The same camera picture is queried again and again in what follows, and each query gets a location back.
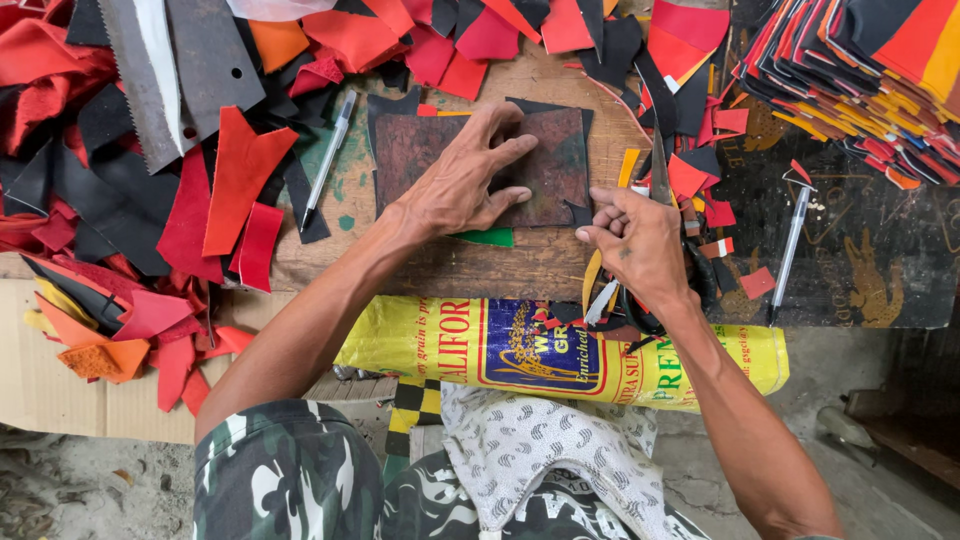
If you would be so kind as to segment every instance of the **concrete floor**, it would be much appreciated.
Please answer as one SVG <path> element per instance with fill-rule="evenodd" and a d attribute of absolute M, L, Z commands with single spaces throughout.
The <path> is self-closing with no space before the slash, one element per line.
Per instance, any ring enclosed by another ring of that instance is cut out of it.
<path fill-rule="evenodd" d="M 791 375 L 770 402 L 827 479 L 848 538 L 960 539 L 960 494 L 889 452 L 872 468 L 872 456 L 818 432 L 821 407 L 841 405 L 840 396 L 850 390 L 883 383 L 897 333 L 795 329 L 786 334 Z M 389 413 L 374 404 L 340 408 L 382 458 Z M 654 459 L 664 468 L 667 500 L 714 539 L 757 538 L 737 511 L 700 417 L 664 411 L 658 422 Z M 31 526 L 49 523 L 33 536 L 0 528 L 0 538 L 192 537 L 192 447 L 69 436 L 31 457 L 40 472 L 86 491 L 64 495 L 34 480 L 0 476 L 0 525 L 30 512 Z M 117 469 L 130 473 L 132 486 L 112 473 Z"/>

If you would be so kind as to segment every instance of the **scissor blade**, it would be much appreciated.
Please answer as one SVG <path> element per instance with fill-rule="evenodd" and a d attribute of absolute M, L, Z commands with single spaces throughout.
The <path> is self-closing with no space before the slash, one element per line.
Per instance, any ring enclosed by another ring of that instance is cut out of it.
<path fill-rule="evenodd" d="M 660 126 L 654 126 L 653 161 L 650 168 L 650 198 L 663 205 L 670 205 L 670 183 L 666 174 L 666 155 L 663 152 L 663 135 Z"/>

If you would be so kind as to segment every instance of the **hand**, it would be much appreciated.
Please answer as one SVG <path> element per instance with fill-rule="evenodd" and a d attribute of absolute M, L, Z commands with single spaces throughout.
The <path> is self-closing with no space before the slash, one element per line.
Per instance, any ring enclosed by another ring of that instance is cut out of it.
<path fill-rule="evenodd" d="M 607 206 L 576 235 L 600 250 L 604 268 L 658 316 L 677 303 L 699 303 L 686 284 L 677 209 L 626 187 L 592 187 L 590 196 Z"/>
<path fill-rule="evenodd" d="M 396 203 L 428 236 L 489 229 L 510 205 L 533 196 L 519 186 L 487 193 L 493 173 L 537 146 L 533 135 L 503 140 L 501 124 L 522 118 L 523 111 L 510 102 L 475 112 L 440 159 Z"/>

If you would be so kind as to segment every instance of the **ballpoint pen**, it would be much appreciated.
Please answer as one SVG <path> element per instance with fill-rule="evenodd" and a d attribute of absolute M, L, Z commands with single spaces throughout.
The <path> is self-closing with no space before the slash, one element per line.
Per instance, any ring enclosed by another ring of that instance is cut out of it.
<path fill-rule="evenodd" d="M 790 221 L 790 235 L 786 240 L 783 264 L 780 266 L 780 274 L 777 276 L 777 288 L 774 290 L 774 300 L 770 303 L 770 310 L 767 312 L 767 325 L 770 327 L 773 327 L 777 322 L 777 315 L 780 313 L 780 303 L 783 301 L 783 290 L 786 289 L 786 282 L 790 277 L 790 266 L 793 264 L 793 255 L 797 251 L 800 229 L 804 227 L 806 205 L 809 202 L 810 191 L 812 190 L 813 188 L 809 185 L 801 187 L 800 196 L 797 197 L 797 206 L 793 209 L 793 219 Z"/>
<path fill-rule="evenodd" d="M 303 220 L 300 221 L 300 232 L 306 229 L 310 219 L 310 210 L 317 207 L 317 200 L 320 199 L 320 192 L 324 188 L 326 175 L 330 172 L 330 164 L 333 162 L 333 155 L 337 153 L 340 146 L 344 143 L 344 135 L 347 134 L 347 125 L 350 121 L 350 115 L 353 113 L 353 104 L 356 102 L 357 93 L 353 90 L 347 93 L 347 99 L 340 108 L 340 114 L 337 115 L 337 123 L 333 128 L 333 138 L 329 146 L 326 147 L 324 161 L 320 165 L 320 171 L 317 172 L 317 178 L 313 181 L 313 188 L 310 189 L 310 199 L 306 203 L 306 209 L 303 211 Z"/>

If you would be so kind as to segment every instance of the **pen cap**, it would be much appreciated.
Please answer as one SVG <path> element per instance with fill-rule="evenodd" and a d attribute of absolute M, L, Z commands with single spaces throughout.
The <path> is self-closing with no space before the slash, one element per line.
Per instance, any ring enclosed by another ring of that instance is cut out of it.
<path fill-rule="evenodd" d="M 347 92 L 347 99 L 344 100 L 344 106 L 340 109 L 340 114 L 337 115 L 335 129 L 345 130 L 347 128 L 347 123 L 350 121 L 350 114 L 353 112 L 353 104 L 356 102 L 356 99 L 356 91 L 351 90 Z"/>

